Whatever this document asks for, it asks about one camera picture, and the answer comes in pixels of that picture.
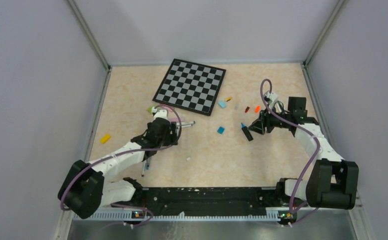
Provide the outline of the blue cap of highlighter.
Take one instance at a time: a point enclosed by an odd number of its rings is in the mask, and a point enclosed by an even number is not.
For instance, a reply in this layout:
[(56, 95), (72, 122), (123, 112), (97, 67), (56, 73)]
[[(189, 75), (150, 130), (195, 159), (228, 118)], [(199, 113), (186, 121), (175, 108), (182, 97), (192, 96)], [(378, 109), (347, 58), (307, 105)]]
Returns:
[(217, 129), (218, 134), (223, 134), (224, 131), (225, 131), (225, 128), (222, 126), (218, 127), (218, 129)]

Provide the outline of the light blue highlighter cap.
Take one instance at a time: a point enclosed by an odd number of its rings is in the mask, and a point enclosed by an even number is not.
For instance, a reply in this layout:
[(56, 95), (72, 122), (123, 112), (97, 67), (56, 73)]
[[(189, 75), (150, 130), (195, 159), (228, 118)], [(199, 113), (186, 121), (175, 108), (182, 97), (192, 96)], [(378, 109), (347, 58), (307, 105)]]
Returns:
[(218, 101), (218, 106), (221, 107), (222, 109), (226, 108), (226, 103), (224, 101)]

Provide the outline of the black highlighter blue cap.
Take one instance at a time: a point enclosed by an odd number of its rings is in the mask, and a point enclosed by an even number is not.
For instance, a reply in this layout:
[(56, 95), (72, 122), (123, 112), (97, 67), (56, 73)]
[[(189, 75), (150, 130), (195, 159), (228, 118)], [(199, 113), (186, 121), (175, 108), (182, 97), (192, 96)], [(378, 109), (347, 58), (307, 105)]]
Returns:
[(253, 140), (253, 137), (252, 137), (252, 135), (251, 135), (251, 133), (250, 133), (248, 127), (247, 127), (245, 124), (241, 123), (241, 130), (242, 130), (242, 132), (244, 133), (246, 139), (247, 139), (249, 142), (251, 142), (251, 141)]

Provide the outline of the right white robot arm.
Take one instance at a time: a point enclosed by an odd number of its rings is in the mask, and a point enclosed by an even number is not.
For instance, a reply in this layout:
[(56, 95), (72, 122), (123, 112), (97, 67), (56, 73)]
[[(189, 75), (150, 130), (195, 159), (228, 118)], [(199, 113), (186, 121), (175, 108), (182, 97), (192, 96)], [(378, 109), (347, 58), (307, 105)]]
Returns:
[(357, 196), (359, 167), (337, 153), (321, 131), (318, 121), (308, 116), (306, 98), (290, 97), (288, 109), (275, 112), (278, 97), (266, 94), (265, 109), (248, 127), (264, 135), (274, 128), (288, 129), (310, 157), (297, 179), (285, 180), (276, 190), (275, 200), (291, 212), (308, 205), (315, 208), (354, 208)]

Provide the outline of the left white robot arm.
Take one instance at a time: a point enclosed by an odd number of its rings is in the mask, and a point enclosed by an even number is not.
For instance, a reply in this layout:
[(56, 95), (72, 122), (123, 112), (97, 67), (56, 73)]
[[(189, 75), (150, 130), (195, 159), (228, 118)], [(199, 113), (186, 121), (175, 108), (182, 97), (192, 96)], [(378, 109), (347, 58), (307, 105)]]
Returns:
[(57, 198), (63, 211), (73, 211), (86, 219), (99, 207), (126, 202), (135, 207), (142, 193), (128, 178), (110, 182), (118, 173), (150, 159), (158, 151), (178, 144), (181, 129), (176, 122), (158, 117), (147, 124), (146, 131), (132, 138), (118, 150), (94, 161), (75, 161), (70, 167)]

